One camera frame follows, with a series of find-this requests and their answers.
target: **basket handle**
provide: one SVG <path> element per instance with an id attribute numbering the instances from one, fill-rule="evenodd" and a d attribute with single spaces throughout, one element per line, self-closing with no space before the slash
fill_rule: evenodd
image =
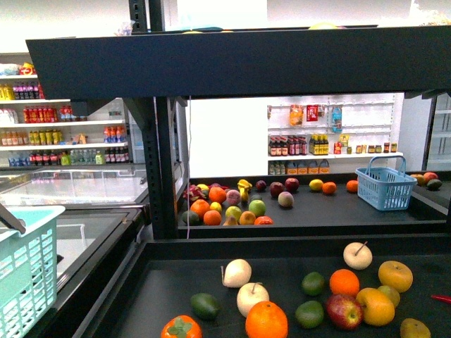
<path id="1" fill-rule="evenodd" d="M 399 176 L 402 175 L 403 177 L 405 177 L 405 175 L 406 175 L 406 159 L 405 159 L 404 156 L 401 156 L 401 155 L 392 155 L 392 156 L 374 156 L 374 157 L 369 161 L 368 167 L 366 167 L 365 175 L 369 175 L 369 173 L 371 172 L 371 164 L 373 163 L 373 161 L 378 160 L 378 159 L 380 159 L 380 158 L 401 158 L 401 159 L 402 159 L 402 163 L 401 163 L 400 168 L 399 168 L 398 171 L 397 171 L 397 174 L 398 174 Z"/>

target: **teal basket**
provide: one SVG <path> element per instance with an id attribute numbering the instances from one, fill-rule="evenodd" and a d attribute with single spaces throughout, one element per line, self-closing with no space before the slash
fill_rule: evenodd
<path id="1" fill-rule="evenodd" d="M 380 158 L 401 158 L 400 169 L 372 167 L 372 163 Z M 406 175 L 404 156 L 375 156 L 369 161 L 367 168 L 357 168 L 355 172 L 359 177 L 357 195 L 374 208 L 380 211 L 395 211 L 409 207 L 416 178 Z"/>
<path id="2" fill-rule="evenodd" d="M 56 217 L 65 208 L 8 210 L 27 231 L 0 227 L 0 337 L 19 338 L 56 300 Z"/>

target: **black tray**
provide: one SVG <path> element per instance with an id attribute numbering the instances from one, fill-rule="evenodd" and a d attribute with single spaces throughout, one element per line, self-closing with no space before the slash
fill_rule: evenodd
<path id="1" fill-rule="evenodd" d="M 395 319 L 385 327 L 362 324 L 355 332 L 335 329 L 329 319 L 313 330 L 303 330 L 294 318 L 296 308 L 310 299 L 324 302 L 328 289 L 318 297 L 305 296 L 302 278 L 318 271 L 326 279 L 346 268 L 342 250 L 354 240 L 369 240 L 373 263 L 357 271 L 362 287 L 378 287 L 379 265 L 386 260 L 406 263 L 414 274 L 412 288 L 401 295 Z M 123 287 L 109 303 L 102 318 L 86 337 L 159 337 L 163 326 L 180 314 L 193 315 L 190 297 L 213 294 L 223 310 L 213 322 L 198 320 L 204 338 L 245 338 L 245 319 L 237 310 L 237 289 L 221 284 L 220 266 L 246 258 L 253 282 L 263 282 L 270 299 L 288 315 L 289 337 L 399 337 L 400 323 L 416 318 L 428 325 L 432 337 L 450 337 L 451 306 L 434 301 L 432 294 L 450 294 L 451 241 L 448 234 L 371 237 L 317 237 L 275 239 L 202 239 L 148 243 Z"/>
<path id="2" fill-rule="evenodd" d="M 236 181 L 225 184 L 235 187 Z M 299 187 L 293 194 L 295 205 L 284 209 L 277 199 L 265 192 L 252 188 L 251 196 L 260 194 L 266 204 L 266 215 L 274 220 L 274 225 L 255 226 L 191 226 L 190 238 L 215 237 L 270 237 L 270 236 L 304 236 L 330 234 L 384 234 L 384 233 L 418 233 L 446 231 L 446 210 L 440 212 L 434 203 L 423 201 L 413 196 L 409 208 L 404 211 L 378 211 L 357 194 L 346 191 L 345 183 L 338 184 L 337 192 L 327 196 L 321 192 L 311 192 L 307 184 Z M 223 204 L 223 222 L 229 205 Z M 240 204 L 244 211 L 248 205 Z M 187 210 L 186 202 L 178 215 L 178 230 L 181 238 L 187 237 L 187 226 L 182 221 L 182 213 Z"/>

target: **red apple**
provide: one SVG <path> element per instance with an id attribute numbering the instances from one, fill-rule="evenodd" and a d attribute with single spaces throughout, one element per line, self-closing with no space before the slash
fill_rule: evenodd
<path id="1" fill-rule="evenodd" d="M 266 182 L 263 180 L 259 180 L 256 184 L 255 187 L 257 189 L 258 192 L 262 192 L 266 189 Z"/>
<path id="2" fill-rule="evenodd" d="M 355 330 L 364 319 L 360 303 L 346 294 L 334 294 L 326 302 L 326 310 L 332 323 L 343 330 Z"/>
<path id="3" fill-rule="evenodd" d="M 285 190 L 285 187 L 280 182 L 272 182 L 269 186 L 269 193 L 272 197 L 278 197 L 281 192 Z"/>
<path id="4" fill-rule="evenodd" d="M 299 188 L 299 181 L 297 180 L 297 178 L 287 178 L 287 180 L 285 181 L 285 188 L 287 188 L 288 192 L 296 192 L 297 188 Z"/>

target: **glass freezer lid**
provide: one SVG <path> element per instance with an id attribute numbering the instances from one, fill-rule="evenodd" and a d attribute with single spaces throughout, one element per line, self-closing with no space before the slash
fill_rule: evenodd
<path id="1" fill-rule="evenodd" d="M 26 182 L 0 192 L 5 206 L 121 205 L 139 203 L 147 195 L 144 166 L 38 170 Z"/>

